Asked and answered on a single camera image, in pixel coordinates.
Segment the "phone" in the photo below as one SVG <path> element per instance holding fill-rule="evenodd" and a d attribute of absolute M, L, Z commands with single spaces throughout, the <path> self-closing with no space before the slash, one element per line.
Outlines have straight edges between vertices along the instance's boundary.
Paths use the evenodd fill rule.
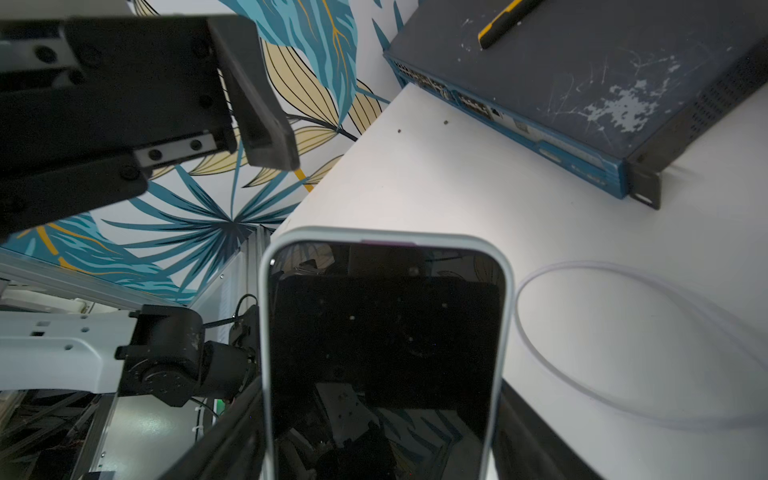
<path fill-rule="evenodd" d="M 303 227 L 259 277 L 267 479 L 482 479 L 512 270 L 476 237 Z"/>

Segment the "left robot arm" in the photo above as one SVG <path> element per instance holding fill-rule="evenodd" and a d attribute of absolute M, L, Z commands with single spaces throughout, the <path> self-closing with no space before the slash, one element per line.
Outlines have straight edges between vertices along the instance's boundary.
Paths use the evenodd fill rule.
<path fill-rule="evenodd" d="M 227 409 L 162 467 L 161 478 L 271 479 L 275 448 L 259 343 L 255 306 L 214 323 L 163 305 L 95 315 L 4 312 L 1 388 L 152 396 L 173 408 L 221 399 Z"/>

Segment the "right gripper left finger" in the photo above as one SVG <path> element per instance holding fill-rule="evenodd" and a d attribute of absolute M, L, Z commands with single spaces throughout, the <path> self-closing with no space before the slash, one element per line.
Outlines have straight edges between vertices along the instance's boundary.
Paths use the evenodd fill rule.
<path fill-rule="evenodd" d="M 238 15 L 1 23 L 1 233 L 144 194 L 156 169 L 243 150 L 299 165 Z"/>

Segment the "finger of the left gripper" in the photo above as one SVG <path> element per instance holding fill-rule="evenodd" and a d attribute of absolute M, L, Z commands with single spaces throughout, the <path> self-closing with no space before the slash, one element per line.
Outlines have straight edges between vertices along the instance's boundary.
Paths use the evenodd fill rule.
<path fill-rule="evenodd" d="M 160 479 L 259 479 L 265 453 L 264 393 L 257 377 Z"/>

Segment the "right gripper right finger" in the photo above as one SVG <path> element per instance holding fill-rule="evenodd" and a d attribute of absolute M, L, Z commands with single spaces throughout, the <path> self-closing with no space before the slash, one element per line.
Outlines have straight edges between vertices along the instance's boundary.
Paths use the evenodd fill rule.
<path fill-rule="evenodd" d="M 492 450 L 499 479 L 601 479 L 505 380 Z"/>

